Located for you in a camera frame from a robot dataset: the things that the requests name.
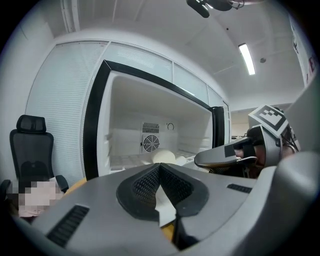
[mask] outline chair backrest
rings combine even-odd
[[[18,179],[32,177],[32,181],[41,181],[54,177],[51,163],[54,137],[46,130],[44,117],[24,114],[19,117],[16,129],[10,132],[11,152]]]

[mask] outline ceiling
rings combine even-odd
[[[65,34],[59,1],[47,2],[44,12],[54,36]],[[80,29],[101,19],[110,26],[123,21],[140,26],[146,36],[187,47],[225,90],[232,111],[291,103],[304,87],[288,14],[272,0],[226,12],[210,9],[209,18],[186,0],[78,0],[77,8]],[[248,74],[242,43],[249,47],[255,75]]]

